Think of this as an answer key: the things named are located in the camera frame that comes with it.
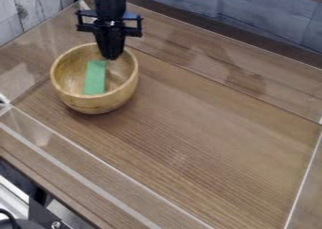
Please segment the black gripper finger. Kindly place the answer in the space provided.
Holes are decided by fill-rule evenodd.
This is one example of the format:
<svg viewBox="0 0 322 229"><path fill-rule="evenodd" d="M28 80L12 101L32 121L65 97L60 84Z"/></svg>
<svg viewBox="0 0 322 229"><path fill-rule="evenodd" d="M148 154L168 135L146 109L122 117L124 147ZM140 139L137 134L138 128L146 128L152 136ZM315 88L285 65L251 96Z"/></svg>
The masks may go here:
<svg viewBox="0 0 322 229"><path fill-rule="evenodd" d="M101 55L106 58L112 58L109 31L105 27L94 27L93 31L96 37L96 45Z"/></svg>
<svg viewBox="0 0 322 229"><path fill-rule="evenodd" d="M117 59L124 49L124 34L118 27L113 27L110 31L110 60Z"/></svg>

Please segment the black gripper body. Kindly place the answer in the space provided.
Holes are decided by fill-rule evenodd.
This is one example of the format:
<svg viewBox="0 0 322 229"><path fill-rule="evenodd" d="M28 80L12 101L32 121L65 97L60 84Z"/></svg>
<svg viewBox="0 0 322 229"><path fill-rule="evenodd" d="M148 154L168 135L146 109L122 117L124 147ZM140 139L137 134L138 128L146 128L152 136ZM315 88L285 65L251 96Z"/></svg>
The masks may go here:
<svg viewBox="0 0 322 229"><path fill-rule="evenodd" d="M126 11L125 0L94 0L94 8L78 10L74 15L77 31L116 28L122 36L141 37L141 17Z"/></svg>

